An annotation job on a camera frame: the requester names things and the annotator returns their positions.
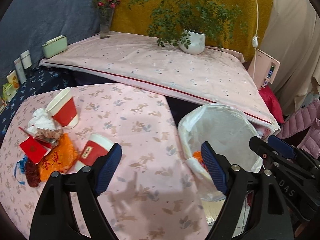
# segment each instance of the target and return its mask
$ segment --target metal screw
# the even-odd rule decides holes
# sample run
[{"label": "metal screw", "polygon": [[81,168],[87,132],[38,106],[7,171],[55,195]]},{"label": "metal screw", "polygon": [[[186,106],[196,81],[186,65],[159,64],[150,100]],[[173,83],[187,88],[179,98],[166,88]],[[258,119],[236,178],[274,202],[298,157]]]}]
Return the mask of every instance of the metal screw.
[{"label": "metal screw", "polygon": [[271,170],[264,170],[263,172],[264,172],[264,174],[266,174],[267,176],[272,175]]},{"label": "metal screw", "polygon": [[91,170],[91,167],[90,166],[84,166],[83,168],[82,168],[82,171],[83,172],[89,172]]},{"label": "metal screw", "polygon": [[231,169],[233,169],[234,171],[240,171],[240,166],[234,164],[234,165],[231,166]]},{"label": "metal screw", "polygon": [[51,173],[51,177],[55,178],[59,176],[59,172],[58,171],[54,171],[53,173]]}]

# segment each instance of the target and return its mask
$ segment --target green tissue box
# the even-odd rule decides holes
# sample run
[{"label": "green tissue box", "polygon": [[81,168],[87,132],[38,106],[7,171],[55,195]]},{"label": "green tissue box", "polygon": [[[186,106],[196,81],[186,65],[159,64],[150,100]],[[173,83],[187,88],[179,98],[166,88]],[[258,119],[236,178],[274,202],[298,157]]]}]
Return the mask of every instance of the green tissue box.
[{"label": "green tissue box", "polygon": [[53,57],[60,52],[63,52],[67,49],[68,42],[67,36],[58,36],[52,40],[47,41],[42,45],[43,54],[46,58]]}]

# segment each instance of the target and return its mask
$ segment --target pink bed sheet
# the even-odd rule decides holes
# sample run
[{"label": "pink bed sheet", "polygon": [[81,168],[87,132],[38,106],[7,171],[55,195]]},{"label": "pink bed sheet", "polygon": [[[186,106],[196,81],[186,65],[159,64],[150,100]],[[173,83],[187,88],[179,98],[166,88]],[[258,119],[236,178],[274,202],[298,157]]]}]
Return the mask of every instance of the pink bed sheet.
[{"label": "pink bed sheet", "polygon": [[253,80],[233,55],[206,48],[197,56],[158,47],[156,38],[112,32],[71,44],[41,65],[92,73],[198,104],[219,102],[243,111],[248,120],[279,129]]}]

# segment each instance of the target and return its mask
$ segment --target pink jacket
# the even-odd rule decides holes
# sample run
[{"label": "pink jacket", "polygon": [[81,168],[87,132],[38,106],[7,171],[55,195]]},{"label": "pink jacket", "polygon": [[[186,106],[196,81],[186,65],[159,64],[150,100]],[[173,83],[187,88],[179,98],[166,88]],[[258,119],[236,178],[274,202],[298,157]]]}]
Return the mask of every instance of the pink jacket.
[{"label": "pink jacket", "polygon": [[320,100],[315,99],[307,107],[292,114],[281,126],[277,137],[286,139],[307,128],[309,130],[298,148],[306,150],[317,159],[320,156]]}]

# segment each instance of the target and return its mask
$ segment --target red envelope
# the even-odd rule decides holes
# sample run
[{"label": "red envelope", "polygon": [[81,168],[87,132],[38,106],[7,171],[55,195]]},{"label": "red envelope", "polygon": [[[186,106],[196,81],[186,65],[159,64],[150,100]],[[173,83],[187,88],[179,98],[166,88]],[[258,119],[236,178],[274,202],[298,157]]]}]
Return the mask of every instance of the red envelope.
[{"label": "red envelope", "polygon": [[19,146],[34,164],[38,164],[42,157],[51,151],[32,137],[20,143]]},{"label": "red envelope", "polygon": [[31,133],[29,131],[27,131],[26,129],[23,129],[22,127],[20,127],[20,130],[23,131],[26,135],[28,135],[29,137],[37,140],[38,142],[40,142],[40,144],[42,144],[45,148],[49,148],[49,149],[53,149],[57,144],[55,143],[57,140],[54,139],[49,139],[50,142],[47,142],[45,140],[41,140],[40,138],[37,138],[36,135],[34,133]]}]

